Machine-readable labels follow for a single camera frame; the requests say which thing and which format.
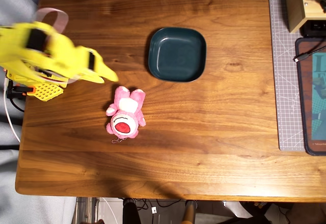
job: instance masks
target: keychain chain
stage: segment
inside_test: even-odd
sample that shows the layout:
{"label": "keychain chain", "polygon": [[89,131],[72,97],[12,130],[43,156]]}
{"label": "keychain chain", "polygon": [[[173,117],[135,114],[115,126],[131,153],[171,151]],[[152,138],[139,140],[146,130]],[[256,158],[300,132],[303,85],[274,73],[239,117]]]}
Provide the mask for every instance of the keychain chain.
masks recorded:
{"label": "keychain chain", "polygon": [[111,142],[112,142],[113,144],[115,144],[115,143],[119,143],[119,142],[124,141],[124,140],[126,140],[126,138],[124,138],[124,139],[120,139],[120,138],[118,138],[118,139],[113,139]]}

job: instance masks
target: dark green bowl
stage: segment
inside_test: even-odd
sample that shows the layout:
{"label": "dark green bowl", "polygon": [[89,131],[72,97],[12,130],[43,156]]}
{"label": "dark green bowl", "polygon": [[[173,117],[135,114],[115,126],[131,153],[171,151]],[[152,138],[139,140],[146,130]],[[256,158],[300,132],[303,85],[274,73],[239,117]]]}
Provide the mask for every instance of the dark green bowl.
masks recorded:
{"label": "dark green bowl", "polygon": [[158,79],[190,82],[205,69],[206,42],[196,30],[167,27],[151,39],[148,66]]}

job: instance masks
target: black cable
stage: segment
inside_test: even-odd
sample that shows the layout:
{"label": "black cable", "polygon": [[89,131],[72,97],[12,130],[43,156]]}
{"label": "black cable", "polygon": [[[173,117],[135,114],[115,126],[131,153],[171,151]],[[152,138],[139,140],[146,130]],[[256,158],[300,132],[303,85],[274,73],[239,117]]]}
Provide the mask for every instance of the black cable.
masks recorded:
{"label": "black cable", "polygon": [[299,62],[299,61],[301,61],[301,60],[305,60],[305,59],[308,58],[309,56],[313,55],[314,53],[320,52],[320,51],[324,50],[325,48],[326,48],[326,45],[323,46],[323,47],[321,47],[321,48],[319,48],[319,49],[316,49],[316,50],[314,50],[314,51],[309,51],[309,52],[302,53],[302,54],[296,56],[296,57],[294,58],[294,61],[295,61],[295,62]]}
{"label": "black cable", "polygon": [[146,203],[146,199],[140,199],[140,200],[142,200],[142,201],[144,202],[144,204],[143,204],[142,207],[137,206],[137,210],[148,210],[148,205],[147,205],[147,203]]}
{"label": "black cable", "polygon": [[11,104],[16,108],[18,109],[19,111],[21,112],[25,112],[25,110],[21,109],[20,107],[18,107],[15,103],[14,103],[14,100],[12,98],[9,98]]}
{"label": "black cable", "polygon": [[280,210],[281,214],[285,215],[288,224],[290,224],[291,222],[290,222],[289,218],[286,216],[286,214],[284,214],[284,213],[282,212],[280,206],[278,206],[278,207],[279,207],[279,210]]}
{"label": "black cable", "polygon": [[[152,202],[148,200],[149,204],[151,205],[151,208],[153,208]],[[152,212],[152,224],[154,223],[154,213]]]}
{"label": "black cable", "polygon": [[319,48],[319,49],[317,49],[317,50],[315,50],[315,51],[313,51],[313,52],[311,52],[310,55],[312,55],[312,54],[314,54],[314,53],[317,53],[317,52],[319,52],[319,51],[322,51],[322,50],[324,50],[325,48],[326,48],[326,45],[323,46],[323,47],[321,47],[321,48]]}
{"label": "black cable", "polygon": [[158,199],[156,199],[157,204],[158,204],[160,207],[163,207],[163,208],[165,208],[165,207],[169,207],[169,206],[171,206],[171,205],[174,205],[174,204],[176,204],[176,203],[178,203],[178,202],[180,202],[180,201],[181,201],[181,200],[178,200],[178,201],[173,202],[173,203],[171,203],[171,204],[169,204],[169,205],[162,206],[162,205],[159,204]]}

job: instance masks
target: pink plush toy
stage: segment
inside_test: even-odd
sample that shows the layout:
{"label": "pink plush toy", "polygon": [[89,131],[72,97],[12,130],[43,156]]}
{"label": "pink plush toy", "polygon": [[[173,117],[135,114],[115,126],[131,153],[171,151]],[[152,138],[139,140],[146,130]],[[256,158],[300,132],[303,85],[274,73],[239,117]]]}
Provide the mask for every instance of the pink plush toy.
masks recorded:
{"label": "pink plush toy", "polygon": [[114,103],[106,110],[107,116],[112,116],[106,130],[119,139],[135,138],[138,135],[138,126],[145,126],[146,122],[141,111],[145,93],[137,89],[130,93],[125,87],[118,87],[114,96]]}

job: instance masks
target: wooden box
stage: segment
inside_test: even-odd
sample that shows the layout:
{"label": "wooden box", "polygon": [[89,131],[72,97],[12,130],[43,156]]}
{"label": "wooden box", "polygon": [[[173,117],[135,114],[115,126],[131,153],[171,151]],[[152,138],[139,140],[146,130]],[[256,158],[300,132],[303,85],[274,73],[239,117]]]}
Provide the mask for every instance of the wooden box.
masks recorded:
{"label": "wooden box", "polygon": [[320,0],[286,0],[289,30],[296,32],[307,20],[326,20]]}

